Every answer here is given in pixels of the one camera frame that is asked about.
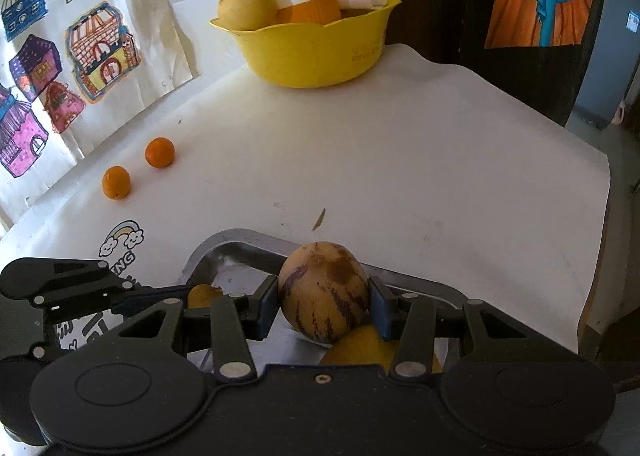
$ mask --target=metal screw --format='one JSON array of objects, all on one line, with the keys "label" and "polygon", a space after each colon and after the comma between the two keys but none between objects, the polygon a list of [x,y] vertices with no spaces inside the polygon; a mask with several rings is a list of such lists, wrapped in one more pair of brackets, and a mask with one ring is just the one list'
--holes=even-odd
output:
[{"label": "metal screw", "polygon": [[220,375],[226,378],[244,378],[251,373],[251,366],[244,362],[227,362],[220,366]]},{"label": "metal screw", "polygon": [[427,368],[420,362],[413,360],[405,360],[396,364],[396,373],[404,378],[415,378],[416,376],[423,376],[427,372]]},{"label": "metal screw", "polygon": [[321,375],[316,375],[316,378],[314,380],[316,381],[316,384],[328,384],[333,379],[331,378],[331,375],[321,374]]}]

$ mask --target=purple house drawing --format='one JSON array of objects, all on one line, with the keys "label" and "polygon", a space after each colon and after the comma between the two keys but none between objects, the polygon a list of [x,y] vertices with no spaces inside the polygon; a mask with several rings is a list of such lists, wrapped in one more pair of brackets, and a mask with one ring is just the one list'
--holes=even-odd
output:
[{"label": "purple house drawing", "polygon": [[16,100],[0,84],[0,164],[14,178],[24,175],[42,154],[48,138],[31,105]]},{"label": "purple house drawing", "polygon": [[29,34],[18,54],[9,61],[15,85],[29,102],[62,72],[60,54],[53,42]]}]

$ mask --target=gray door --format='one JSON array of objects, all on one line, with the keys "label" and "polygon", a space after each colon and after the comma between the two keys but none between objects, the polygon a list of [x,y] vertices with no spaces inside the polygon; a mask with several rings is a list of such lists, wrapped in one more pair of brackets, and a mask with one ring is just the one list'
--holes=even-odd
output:
[{"label": "gray door", "polygon": [[577,112],[598,127],[611,122],[636,70],[639,17],[640,0],[604,0],[593,53],[575,102]]}]

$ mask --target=floor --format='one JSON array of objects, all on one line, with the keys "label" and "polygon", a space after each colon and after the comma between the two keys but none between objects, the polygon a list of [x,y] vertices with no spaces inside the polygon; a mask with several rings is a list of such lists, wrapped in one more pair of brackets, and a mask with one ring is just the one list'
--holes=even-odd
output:
[{"label": "floor", "polygon": [[[640,195],[635,199],[632,195],[632,188],[640,179],[640,144],[621,126],[609,125],[600,130],[575,112],[566,129],[609,158],[611,186],[606,243],[588,320],[588,325],[602,335],[609,324],[640,306],[640,274],[634,262],[635,257],[640,261],[640,245],[632,243],[632,207],[640,201]],[[631,246],[639,251],[630,263]],[[629,273],[630,267],[635,273]]]}]

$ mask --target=white sticker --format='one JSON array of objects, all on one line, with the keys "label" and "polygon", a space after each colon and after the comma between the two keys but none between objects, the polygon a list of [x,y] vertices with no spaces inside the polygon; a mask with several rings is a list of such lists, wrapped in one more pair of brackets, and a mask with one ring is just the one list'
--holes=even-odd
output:
[{"label": "white sticker", "polygon": [[638,32],[638,23],[640,23],[640,16],[633,12],[629,13],[629,17],[626,20],[626,28],[631,30],[631,32]]}]

